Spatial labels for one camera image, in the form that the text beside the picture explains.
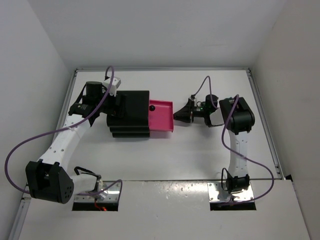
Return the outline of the black drawer cabinet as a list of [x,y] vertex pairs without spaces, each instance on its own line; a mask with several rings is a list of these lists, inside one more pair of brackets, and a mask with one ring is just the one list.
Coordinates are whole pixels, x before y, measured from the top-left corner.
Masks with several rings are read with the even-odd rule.
[[126,95],[125,115],[123,118],[117,118],[107,114],[106,124],[112,136],[114,138],[149,138],[150,92],[120,90],[117,94]]

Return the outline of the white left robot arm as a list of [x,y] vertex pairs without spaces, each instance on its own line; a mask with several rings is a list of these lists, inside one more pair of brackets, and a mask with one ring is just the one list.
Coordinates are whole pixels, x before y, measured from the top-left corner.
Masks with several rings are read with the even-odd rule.
[[100,113],[118,117],[124,98],[117,95],[121,80],[88,81],[71,105],[61,131],[48,150],[26,168],[29,194],[40,199],[66,204],[74,195],[103,200],[107,194],[101,175],[76,167],[75,175],[67,173],[72,154],[85,132],[91,128]]

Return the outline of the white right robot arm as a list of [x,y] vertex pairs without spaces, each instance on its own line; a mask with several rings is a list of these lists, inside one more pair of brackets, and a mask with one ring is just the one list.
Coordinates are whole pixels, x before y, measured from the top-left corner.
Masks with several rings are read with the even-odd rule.
[[187,104],[173,114],[173,119],[190,124],[194,118],[203,118],[207,127],[224,126],[229,133],[230,162],[225,183],[221,187],[229,194],[247,190],[250,177],[247,168],[248,134],[255,124],[255,115],[243,97],[235,103],[233,98],[219,100],[208,94],[205,101],[197,104],[191,95]]

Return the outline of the pink drawer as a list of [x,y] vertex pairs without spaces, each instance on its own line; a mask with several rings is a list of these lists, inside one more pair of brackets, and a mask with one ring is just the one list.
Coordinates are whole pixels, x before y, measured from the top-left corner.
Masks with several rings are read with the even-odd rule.
[[150,99],[148,112],[149,129],[157,132],[173,132],[173,110],[172,101]]

